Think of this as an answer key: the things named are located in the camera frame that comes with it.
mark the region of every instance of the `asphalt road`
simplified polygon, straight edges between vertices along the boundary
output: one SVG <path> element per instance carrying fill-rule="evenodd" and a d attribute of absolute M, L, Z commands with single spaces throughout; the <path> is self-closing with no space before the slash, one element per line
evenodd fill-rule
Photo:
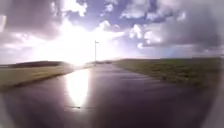
<path fill-rule="evenodd" d="M 213 92 L 104 65 L 9 90 L 2 100 L 18 128 L 199 128 Z"/>

